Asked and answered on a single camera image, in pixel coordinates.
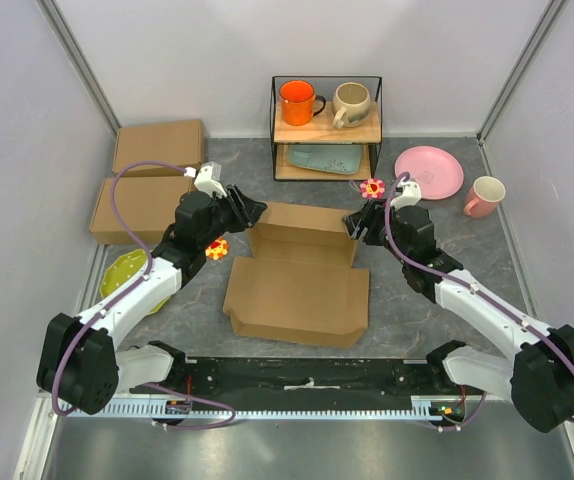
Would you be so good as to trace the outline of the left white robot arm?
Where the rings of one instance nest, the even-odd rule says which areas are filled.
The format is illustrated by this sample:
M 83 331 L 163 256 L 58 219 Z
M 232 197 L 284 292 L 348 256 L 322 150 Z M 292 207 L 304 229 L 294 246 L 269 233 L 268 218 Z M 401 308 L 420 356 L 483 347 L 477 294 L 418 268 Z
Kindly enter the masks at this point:
M 48 324 L 37 372 L 56 414 L 100 412 L 117 392 L 154 383 L 175 393 L 186 382 L 182 352 L 160 341 L 127 352 L 117 347 L 162 300 L 185 287 L 205 265 L 206 250 L 225 233 L 253 227 L 267 204 L 236 186 L 223 196 L 192 191 L 181 196 L 175 220 L 138 273 L 107 298 L 76 316 Z

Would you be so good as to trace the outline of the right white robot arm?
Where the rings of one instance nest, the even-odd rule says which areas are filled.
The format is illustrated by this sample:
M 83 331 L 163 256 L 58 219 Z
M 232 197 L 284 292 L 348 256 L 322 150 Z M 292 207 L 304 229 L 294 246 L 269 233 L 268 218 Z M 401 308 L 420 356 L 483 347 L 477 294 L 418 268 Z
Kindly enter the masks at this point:
M 574 423 L 572 326 L 551 327 L 484 287 L 438 247 L 434 224 L 420 206 L 393 208 L 384 199 L 369 200 L 343 224 L 351 239 L 386 248 L 415 292 L 465 320 L 499 350 L 489 355 L 460 341 L 435 349 L 424 371 L 432 391 L 474 387 L 511 402 L 542 433 Z

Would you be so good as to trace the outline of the orange flower plush keychain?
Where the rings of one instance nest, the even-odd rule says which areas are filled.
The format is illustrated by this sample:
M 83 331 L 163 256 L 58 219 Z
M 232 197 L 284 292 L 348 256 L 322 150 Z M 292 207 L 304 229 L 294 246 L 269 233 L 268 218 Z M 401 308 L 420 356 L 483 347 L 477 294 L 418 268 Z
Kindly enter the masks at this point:
M 221 262 L 229 253 L 229 243 L 224 237 L 219 237 L 205 250 L 207 258 Z

